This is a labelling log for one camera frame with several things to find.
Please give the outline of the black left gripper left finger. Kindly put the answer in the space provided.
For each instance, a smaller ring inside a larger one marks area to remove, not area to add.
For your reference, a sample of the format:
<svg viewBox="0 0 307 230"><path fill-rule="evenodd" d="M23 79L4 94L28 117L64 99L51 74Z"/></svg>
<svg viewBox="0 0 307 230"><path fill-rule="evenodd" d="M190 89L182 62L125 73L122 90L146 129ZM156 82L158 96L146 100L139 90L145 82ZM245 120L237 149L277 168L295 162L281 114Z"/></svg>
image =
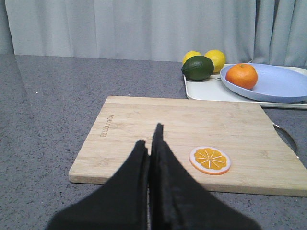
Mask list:
<svg viewBox="0 0 307 230"><path fill-rule="evenodd" d="M58 212L48 230L145 230L148 149L137 141L116 173L92 194Z"/></svg>

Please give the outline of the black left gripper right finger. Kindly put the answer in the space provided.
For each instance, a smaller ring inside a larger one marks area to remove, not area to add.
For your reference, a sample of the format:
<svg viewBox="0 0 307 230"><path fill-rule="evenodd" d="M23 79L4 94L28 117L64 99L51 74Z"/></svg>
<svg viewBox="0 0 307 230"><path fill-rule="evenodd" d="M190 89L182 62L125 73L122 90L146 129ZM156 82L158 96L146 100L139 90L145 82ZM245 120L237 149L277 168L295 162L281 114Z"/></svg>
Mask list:
<svg viewBox="0 0 307 230"><path fill-rule="evenodd" d="M149 187L153 230L261 229L193 179L163 140L162 124L153 135Z"/></svg>

